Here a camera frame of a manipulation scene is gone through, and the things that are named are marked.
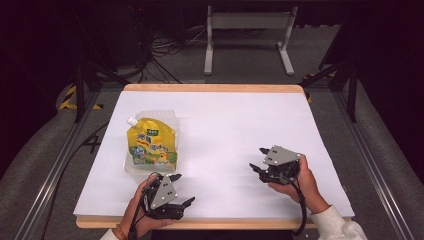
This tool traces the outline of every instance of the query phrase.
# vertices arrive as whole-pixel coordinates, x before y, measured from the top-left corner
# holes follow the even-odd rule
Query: floor
[[[288,53],[294,76],[284,72],[275,44],[281,34],[276,31],[223,31],[214,35],[211,76],[203,74],[204,35],[177,54],[156,59],[184,83],[297,84],[306,74],[318,71],[337,30],[337,26],[293,30]],[[129,80],[173,82],[158,70],[149,63],[143,76]],[[322,80],[305,91],[312,95],[310,107],[356,214],[353,220],[363,227],[369,239],[420,239],[424,235],[420,204],[420,199],[424,199],[423,185],[361,85],[355,124],[346,117],[346,91],[332,93],[327,83]],[[86,93],[87,102],[102,105],[102,109],[90,110],[79,124],[74,123],[75,110],[61,109],[22,148],[0,182],[0,220],[8,223],[1,224],[0,239],[99,239],[104,234],[105,229],[78,228],[73,210],[98,150],[93,150],[93,144],[84,143],[95,143],[93,133],[101,142],[106,129],[103,125],[110,118],[121,89],[105,80],[99,93]],[[68,90],[65,88],[58,96],[58,108]],[[46,182],[51,183],[48,189],[43,188]],[[308,229],[295,239],[318,239],[318,233]]]

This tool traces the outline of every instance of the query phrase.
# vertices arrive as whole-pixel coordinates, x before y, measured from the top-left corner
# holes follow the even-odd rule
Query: table
[[[142,180],[123,168],[126,119],[171,108],[180,121],[182,174],[174,201],[196,200],[167,229],[297,229],[299,205],[260,182],[248,166],[265,168],[259,148],[272,145],[306,154],[322,195],[346,219],[354,216],[300,86],[131,84],[118,99],[75,208],[79,227],[114,227]]]

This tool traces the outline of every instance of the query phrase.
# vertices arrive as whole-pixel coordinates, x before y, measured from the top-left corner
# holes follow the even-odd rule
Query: white sleeve
[[[334,206],[311,218],[318,227],[320,240],[367,240],[361,226],[353,221],[346,222]]]
[[[112,229],[109,229],[105,235],[103,235],[102,238],[100,238],[100,240],[119,240],[115,234],[113,234]]]

